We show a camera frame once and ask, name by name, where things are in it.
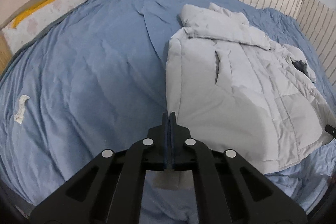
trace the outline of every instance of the blue bed sheet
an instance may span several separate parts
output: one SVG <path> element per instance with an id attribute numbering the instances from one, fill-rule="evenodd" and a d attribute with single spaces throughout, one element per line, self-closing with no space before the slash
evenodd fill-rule
<path id="1" fill-rule="evenodd" d="M 336 97 L 296 21 L 238 0 L 88 0 L 54 23 L 14 59 L 0 81 L 0 178 L 38 205 L 103 149 L 130 147 L 166 111 L 169 38 L 183 5 L 213 2 L 243 12 L 271 39 L 299 47 L 316 87 L 336 112 Z M 14 121 L 22 94 L 30 99 Z M 319 200 L 336 164 L 336 142 L 268 178 L 306 211 Z M 147 173 L 141 223 L 197 223 L 194 190 L 152 186 Z"/>

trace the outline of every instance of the mattress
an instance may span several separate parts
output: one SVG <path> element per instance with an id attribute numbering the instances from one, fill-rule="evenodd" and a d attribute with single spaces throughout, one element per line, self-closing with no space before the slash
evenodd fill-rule
<path id="1" fill-rule="evenodd" d="M 177 15 L 184 4 L 210 2 L 243 12 L 274 41 L 299 47 L 335 112 L 335 93 L 313 47 L 294 19 L 274 9 L 238 0 L 88 0 L 18 51 L 0 80 L 0 176 L 8 187 L 38 205 L 103 149 L 127 149 L 159 125 Z M 19 123 L 22 95 L 29 98 Z M 267 177 L 309 212 L 333 173 L 335 145 Z M 157 189 L 153 178 L 148 172 L 140 222 L 197 223 L 194 190 Z"/>

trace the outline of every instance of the bed sheet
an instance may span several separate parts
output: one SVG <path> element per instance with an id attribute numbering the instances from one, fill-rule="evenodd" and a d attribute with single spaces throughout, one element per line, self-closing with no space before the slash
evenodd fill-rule
<path id="1" fill-rule="evenodd" d="M 238 0 L 88 0 L 16 54 L 0 81 L 0 176 L 38 205 L 103 149 L 144 138 L 166 111 L 165 63 L 183 5 L 213 2 L 243 12 L 271 39 L 299 47 L 316 86 L 335 111 L 335 94 L 296 21 Z M 21 95 L 22 124 L 14 121 Z M 335 145 L 267 175 L 305 210 L 316 203 L 335 166 Z M 194 190 L 152 186 L 148 172 L 141 223 L 197 223 Z"/>

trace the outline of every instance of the white circular joint cap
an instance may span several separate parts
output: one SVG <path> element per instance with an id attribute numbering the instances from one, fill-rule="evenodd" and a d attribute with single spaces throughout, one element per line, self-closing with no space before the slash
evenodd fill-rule
<path id="1" fill-rule="evenodd" d="M 152 139 L 150 139 L 150 138 L 147 138 L 147 139 L 144 139 L 144 140 L 142 141 L 142 143 L 143 143 L 144 145 L 152 145 L 152 144 L 154 143 L 154 141 L 153 141 Z"/>
<path id="2" fill-rule="evenodd" d="M 109 150 L 109 149 L 106 149 L 104 150 L 101 155 L 104 157 L 104 158 L 109 158 L 113 155 L 113 151 L 112 150 Z"/>
<path id="3" fill-rule="evenodd" d="M 195 145 L 196 141 L 194 139 L 186 139 L 185 144 L 186 145 Z"/>
<path id="4" fill-rule="evenodd" d="M 235 156 L 237 156 L 237 153 L 236 153 L 236 151 L 234 151 L 234 150 L 227 150 L 227 151 L 225 152 L 225 155 L 226 155 L 227 157 L 229 157 L 229 158 L 234 158 Z"/>

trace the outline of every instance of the white tag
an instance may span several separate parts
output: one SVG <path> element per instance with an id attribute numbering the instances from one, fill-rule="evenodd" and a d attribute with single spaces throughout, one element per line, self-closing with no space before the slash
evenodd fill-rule
<path id="1" fill-rule="evenodd" d="M 26 109 L 25 104 L 29 98 L 29 96 L 23 94 L 19 99 L 19 111 L 17 112 L 17 114 L 14 115 L 14 121 L 18 122 L 19 124 L 22 124 L 23 114 Z"/>

